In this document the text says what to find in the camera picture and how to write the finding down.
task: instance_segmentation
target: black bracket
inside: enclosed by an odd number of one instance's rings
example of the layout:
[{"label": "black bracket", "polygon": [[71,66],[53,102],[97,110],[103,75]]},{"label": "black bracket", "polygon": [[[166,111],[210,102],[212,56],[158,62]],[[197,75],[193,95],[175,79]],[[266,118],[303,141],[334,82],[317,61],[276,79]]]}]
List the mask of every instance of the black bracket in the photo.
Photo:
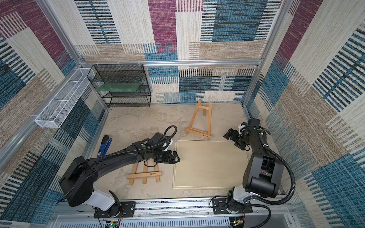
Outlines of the black bracket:
[{"label": "black bracket", "polygon": [[[122,205],[122,208],[124,209],[123,218],[132,218],[134,215],[134,207],[136,205],[136,202],[128,201],[128,202],[120,202],[120,204]],[[96,210],[96,212],[94,214],[95,219],[97,219],[98,217],[100,219],[110,218],[107,212],[100,210],[99,208]]]},{"label": "black bracket", "polygon": [[[227,198],[225,197],[225,198],[215,198],[212,200],[213,212],[215,215],[229,214],[229,212],[227,211],[226,199]],[[247,205],[244,210],[239,210],[237,213],[243,214],[243,212],[245,212],[245,214],[252,213],[253,212],[252,207]]]},{"label": "black bracket", "polygon": [[161,153],[159,157],[155,158],[154,161],[156,163],[165,163],[165,164],[176,164],[180,161],[177,152],[172,152],[171,150],[167,150],[165,153]]}]

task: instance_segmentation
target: wooden board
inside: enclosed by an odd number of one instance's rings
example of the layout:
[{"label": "wooden board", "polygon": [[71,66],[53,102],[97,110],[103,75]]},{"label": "wooden board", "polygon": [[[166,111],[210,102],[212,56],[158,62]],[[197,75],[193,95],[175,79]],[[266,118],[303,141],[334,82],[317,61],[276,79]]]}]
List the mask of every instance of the wooden board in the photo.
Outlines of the wooden board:
[{"label": "wooden board", "polygon": [[[137,168],[138,168],[138,163],[134,163],[132,174],[135,174],[137,172]],[[134,184],[134,179],[130,179],[129,185],[133,185],[133,184]]]},{"label": "wooden board", "polygon": [[159,177],[159,176],[161,176],[161,172],[135,173],[135,174],[128,174],[127,179],[137,179],[137,178],[147,179],[147,177]]},{"label": "wooden board", "polygon": [[180,162],[174,166],[174,189],[231,189],[242,184],[248,159],[232,141],[178,140]]}]

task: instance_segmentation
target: striped wall panel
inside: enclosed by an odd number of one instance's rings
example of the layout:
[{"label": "striped wall panel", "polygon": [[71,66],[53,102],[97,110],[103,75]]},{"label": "striped wall panel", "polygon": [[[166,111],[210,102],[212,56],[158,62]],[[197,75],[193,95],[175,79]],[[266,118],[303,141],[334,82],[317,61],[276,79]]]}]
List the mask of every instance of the striped wall panel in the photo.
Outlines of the striped wall panel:
[{"label": "striped wall panel", "polygon": [[4,167],[0,173],[1,220],[48,223],[55,203],[63,197],[60,177],[89,148],[104,114],[93,96],[97,94],[86,89],[59,129],[37,127]]},{"label": "striped wall panel", "polygon": [[247,104],[293,169],[302,227],[365,223],[364,12],[362,1],[293,1]]},{"label": "striped wall panel", "polygon": [[[282,0],[50,0],[50,5],[65,32],[86,62],[164,61],[188,59],[261,58]],[[150,77],[215,77],[200,69],[186,67],[177,75],[170,69],[151,68]],[[223,74],[213,78],[205,91],[239,91],[232,100],[240,102],[251,72]],[[173,92],[191,91],[182,88]],[[157,91],[170,91],[159,86]],[[215,101],[227,101],[207,95]],[[152,95],[152,103],[164,103],[161,93]],[[170,99],[182,103],[184,99]]]}]

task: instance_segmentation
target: patterned wallpaper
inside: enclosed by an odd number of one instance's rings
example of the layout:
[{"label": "patterned wallpaper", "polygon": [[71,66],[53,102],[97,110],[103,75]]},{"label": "patterned wallpaper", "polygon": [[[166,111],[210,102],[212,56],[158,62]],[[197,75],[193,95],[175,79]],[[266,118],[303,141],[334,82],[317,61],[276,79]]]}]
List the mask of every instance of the patterned wallpaper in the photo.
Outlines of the patterned wallpaper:
[{"label": "patterned wallpaper", "polygon": [[302,227],[365,224],[364,20],[363,0],[295,0],[247,105],[294,171]]},{"label": "patterned wallpaper", "polygon": [[259,58],[281,0],[49,0],[87,62]]},{"label": "patterned wallpaper", "polygon": [[74,67],[34,0],[0,0],[0,148]]},{"label": "patterned wallpaper", "polygon": [[[34,0],[0,0],[0,148],[75,67]],[[61,128],[37,127],[0,172],[1,227],[45,227],[58,181],[104,114],[88,87]]]},{"label": "patterned wallpaper", "polygon": [[[261,57],[281,0],[49,0],[86,62]],[[151,103],[241,102],[256,66],[146,67]]]},{"label": "patterned wallpaper", "polygon": [[256,66],[145,67],[151,103],[241,102]]},{"label": "patterned wallpaper", "polygon": [[1,227],[46,227],[64,196],[59,180],[86,154],[104,111],[89,85],[60,128],[37,126],[1,170]]}]

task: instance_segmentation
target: green tray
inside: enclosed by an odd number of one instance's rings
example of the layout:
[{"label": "green tray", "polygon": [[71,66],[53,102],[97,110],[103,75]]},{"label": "green tray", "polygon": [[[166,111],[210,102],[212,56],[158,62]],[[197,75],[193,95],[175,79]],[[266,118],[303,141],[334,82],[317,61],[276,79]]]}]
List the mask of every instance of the green tray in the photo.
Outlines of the green tray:
[{"label": "green tray", "polygon": [[100,92],[137,92],[141,83],[138,82],[107,82],[96,90]]}]

